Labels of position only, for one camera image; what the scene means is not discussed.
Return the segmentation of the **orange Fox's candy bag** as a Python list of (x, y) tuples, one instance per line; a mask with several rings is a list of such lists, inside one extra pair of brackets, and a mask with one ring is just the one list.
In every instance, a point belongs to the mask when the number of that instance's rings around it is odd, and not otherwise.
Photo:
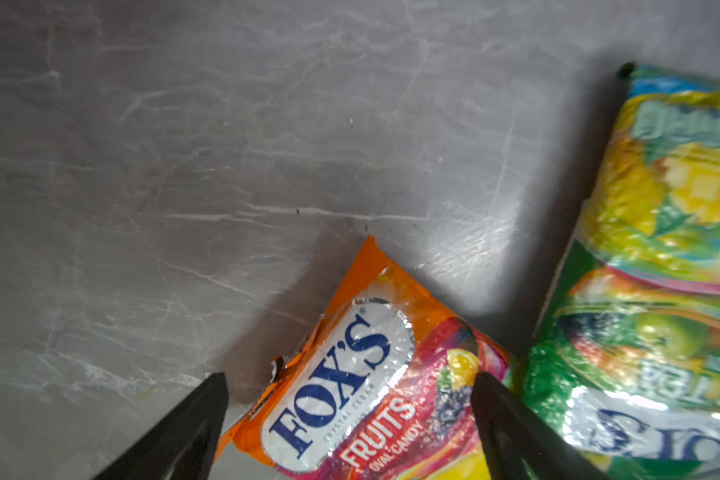
[(514, 358), (373, 237), (303, 348), (220, 438), (292, 479), (486, 479), (470, 398)]

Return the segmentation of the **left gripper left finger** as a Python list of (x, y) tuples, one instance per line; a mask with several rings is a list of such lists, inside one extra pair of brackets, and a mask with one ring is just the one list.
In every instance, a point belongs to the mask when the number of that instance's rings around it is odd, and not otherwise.
[(225, 375), (211, 374), (96, 477), (206, 480), (228, 404)]

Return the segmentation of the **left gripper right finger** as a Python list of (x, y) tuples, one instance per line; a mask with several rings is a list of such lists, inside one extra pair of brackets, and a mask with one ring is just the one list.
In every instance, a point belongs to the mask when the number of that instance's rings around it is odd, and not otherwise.
[(529, 471), (547, 480), (607, 477), (493, 375), (476, 376), (470, 403), (491, 478), (527, 479)]

